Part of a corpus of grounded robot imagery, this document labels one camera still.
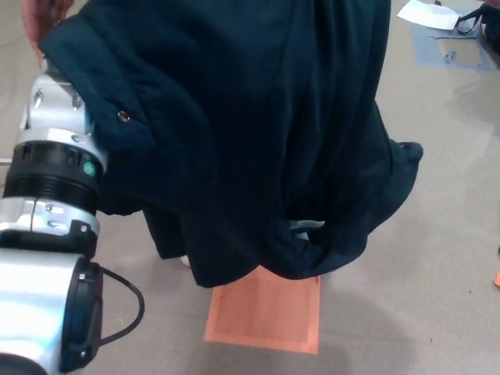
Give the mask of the person's right hand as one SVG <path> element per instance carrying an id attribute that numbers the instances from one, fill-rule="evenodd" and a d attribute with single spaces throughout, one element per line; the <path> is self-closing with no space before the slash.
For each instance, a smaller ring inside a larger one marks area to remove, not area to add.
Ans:
<path id="1" fill-rule="evenodd" d="M 86 77 L 107 56 L 95 32 L 97 1 L 83 1 L 71 13 L 72 1 L 22 1 L 23 24 L 42 71 L 59 69 L 73 79 Z"/>

